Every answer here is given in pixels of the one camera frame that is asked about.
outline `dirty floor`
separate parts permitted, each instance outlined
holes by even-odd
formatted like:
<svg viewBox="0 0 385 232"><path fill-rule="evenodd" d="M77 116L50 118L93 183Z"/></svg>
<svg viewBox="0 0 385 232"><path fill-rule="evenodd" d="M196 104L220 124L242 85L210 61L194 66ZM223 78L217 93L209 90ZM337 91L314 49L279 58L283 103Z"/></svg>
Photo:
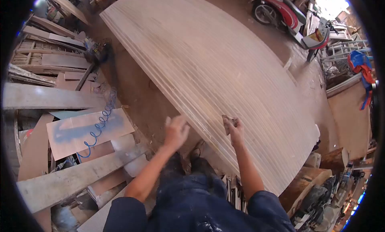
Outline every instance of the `dirty floor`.
<svg viewBox="0 0 385 232"><path fill-rule="evenodd" d="M336 127L327 102L326 85L323 84L318 61L314 60L310 64L307 63L307 51L299 47L292 37L273 27L263 26L256 22L250 16L251 4L248 4L249 0L206 1L229 13L254 32L278 56L283 66L289 58L292 59L288 70L296 80L298 93L303 103L312 114L315 123L320 129L321 143L319 151L325 152L333 150L334 147L338 148ZM113 83L113 80L117 80L116 86L119 100L123 105L129 106L129 109L127 109L129 116L149 140L153 150L156 151L164 141L163 130L166 117L174 117L179 112L166 99L157 86L154 85L101 18L95 15L93 20L93 26L89 29L88 34L99 42L103 38L110 38L115 52L117 79L113 79L111 68L108 64L101 66L103 73L110 84ZM187 142L180 149L183 157L187 156L199 139L198 133L191 129ZM230 173L210 148L206 148L203 156L208 158L209 162L218 172Z"/></svg>

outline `wood scrap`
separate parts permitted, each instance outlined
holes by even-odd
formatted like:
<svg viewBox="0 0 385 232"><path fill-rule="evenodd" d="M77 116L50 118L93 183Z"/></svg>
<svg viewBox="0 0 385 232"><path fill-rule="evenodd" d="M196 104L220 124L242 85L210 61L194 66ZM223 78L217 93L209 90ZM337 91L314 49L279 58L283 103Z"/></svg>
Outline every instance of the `wood scrap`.
<svg viewBox="0 0 385 232"><path fill-rule="evenodd" d="M21 69L20 67L17 67L13 64L9 64L8 72L13 75L19 76L21 80L25 80L31 83L36 83L40 85L50 86L53 87L55 85L55 82L52 82L46 78L43 78L39 75L33 74L29 71L26 71L24 69Z"/></svg>
<svg viewBox="0 0 385 232"><path fill-rule="evenodd" d="M322 185L332 176L330 169L302 167L289 186L278 197L289 218L299 209L301 203L314 185Z"/></svg>
<svg viewBox="0 0 385 232"><path fill-rule="evenodd" d="M40 18L38 16L32 16L31 17L31 21L34 21L36 23L39 23L40 25L46 27L47 29L49 29L50 31L60 35L60 36L68 36L70 38L75 38L75 33L68 30L68 29L65 29L64 27L62 26L59 26L58 24L52 22L52 21L49 21L47 19L44 19L44 18Z"/></svg>
<svg viewBox="0 0 385 232"><path fill-rule="evenodd" d="M84 14L74 6L69 0L54 0L57 2L61 8L64 8L65 10L69 11L72 13L75 17L79 18L82 22L84 22L86 25L90 25L90 23L87 21L86 17Z"/></svg>
<svg viewBox="0 0 385 232"><path fill-rule="evenodd" d="M82 88L88 75L91 73L91 71L94 69L94 67L95 67L95 63L89 64L87 70L84 72L83 76L80 78L79 82L77 83L75 91L79 91Z"/></svg>
<svg viewBox="0 0 385 232"><path fill-rule="evenodd" d="M43 54L42 65L65 66L71 68L88 68L90 63L82 57L66 56L60 54Z"/></svg>
<svg viewBox="0 0 385 232"><path fill-rule="evenodd" d="M48 136L46 124L52 122L51 114L43 114L37 122L33 133L21 147L23 160L20 164L17 181L24 182L48 173ZM39 211L34 214L35 219L45 232L51 231L51 209Z"/></svg>
<svg viewBox="0 0 385 232"><path fill-rule="evenodd" d="M284 191L319 132L263 41L204 0L118 0L100 16L237 175L236 154L221 115L241 117L245 144L266 190L276 195Z"/></svg>
<svg viewBox="0 0 385 232"><path fill-rule="evenodd" d="M142 154L146 151L144 146L135 146L130 153ZM122 160L112 153L87 163L20 181L17 187L30 211L37 212L58 204L123 166Z"/></svg>
<svg viewBox="0 0 385 232"><path fill-rule="evenodd" d="M88 109L105 105L103 98L79 91L5 83L3 109Z"/></svg>
<svg viewBox="0 0 385 232"><path fill-rule="evenodd" d="M66 80L80 80L83 77L82 73L74 71L66 71L64 74ZM97 74L91 73L87 76L87 81L95 81Z"/></svg>
<svg viewBox="0 0 385 232"><path fill-rule="evenodd" d="M100 122L99 117L103 117L102 112L49 123L47 125L48 137L55 160L88 149L84 141L88 141L89 144L94 143L95 138L90 135L90 132L99 133L94 126ZM108 124L103 128L103 133L98 137L96 145L134 131L123 109L113 109Z"/></svg>

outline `wooden beam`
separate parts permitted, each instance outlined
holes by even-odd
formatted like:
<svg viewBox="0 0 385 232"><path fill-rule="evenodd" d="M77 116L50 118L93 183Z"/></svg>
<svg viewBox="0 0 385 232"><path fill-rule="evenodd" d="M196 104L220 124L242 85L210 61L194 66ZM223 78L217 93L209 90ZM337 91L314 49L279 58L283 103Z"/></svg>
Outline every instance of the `wooden beam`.
<svg viewBox="0 0 385 232"><path fill-rule="evenodd" d="M133 157L130 161L146 151L145 146L136 145L128 153ZM111 153L61 171L20 181L17 187L28 208L34 213L58 204L124 165L115 153Z"/></svg>
<svg viewBox="0 0 385 232"><path fill-rule="evenodd" d="M54 1L58 3L61 6L61 8L64 8L65 10L72 13L75 17L79 18L86 25L90 25L90 23L85 18L85 15L78 8L76 8L74 4L70 3L69 0L54 0Z"/></svg>
<svg viewBox="0 0 385 232"><path fill-rule="evenodd" d="M45 79L45 78L43 78L43 77L41 77L39 75L33 74L33 73L29 72L29 71L25 71L24 69L21 69L20 67L15 66L13 64L9 64L8 72L12 73L12 74L15 74L15 75L18 75L18 76L29 78L31 80L39 81L39 82L41 82L42 84L44 84L46 86L53 87L55 85L54 81Z"/></svg>
<svg viewBox="0 0 385 232"><path fill-rule="evenodd" d="M46 50L46 49L17 49L16 53L43 53L43 54L60 54L66 56L76 56L84 57L84 54L77 54L73 52L62 52L56 50Z"/></svg>
<svg viewBox="0 0 385 232"><path fill-rule="evenodd" d="M5 83L3 109L87 109L104 106L94 94L19 83Z"/></svg>
<svg viewBox="0 0 385 232"><path fill-rule="evenodd" d="M80 78L76 88L75 88L75 91L80 91L80 89L82 88L84 82L86 81L86 79L88 78L88 75L91 73L91 71L94 69L95 67L95 63L92 63L88 68L87 70L85 71L85 73L83 74L82 78Z"/></svg>
<svg viewBox="0 0 385 232"><path fill-rule="evenodd" d="M44 19L44 18L40 18L38 16L32 16L31 17L31 21L34 21L36 23L39 23L40 25L46 27L47 29L51 30L52 32L60 35L60 36L68 36L72 39L75 38L75 33L68 30L68 29L65 29L64 27L62 26L59 26L58 24L52 22L52 21L49 21L47 19Z"/></svg>

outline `red and white motorcycle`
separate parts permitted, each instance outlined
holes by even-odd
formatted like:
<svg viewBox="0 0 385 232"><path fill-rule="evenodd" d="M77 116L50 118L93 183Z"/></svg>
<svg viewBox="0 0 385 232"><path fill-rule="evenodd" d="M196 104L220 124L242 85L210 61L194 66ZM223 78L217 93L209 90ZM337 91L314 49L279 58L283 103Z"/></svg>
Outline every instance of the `red and white motorcycle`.
<svg viewBox="0 0 385 232"><path fill-rule="evenodd" d="M299 32L306 24L305 15L290 0L251 0L251 15L263 25L285 26L302 48L309 50L307 61L311 62L320 48L328 44L330 30L337 32L329 21L320 18L320 25L314 33L303 37Z"/></svg>

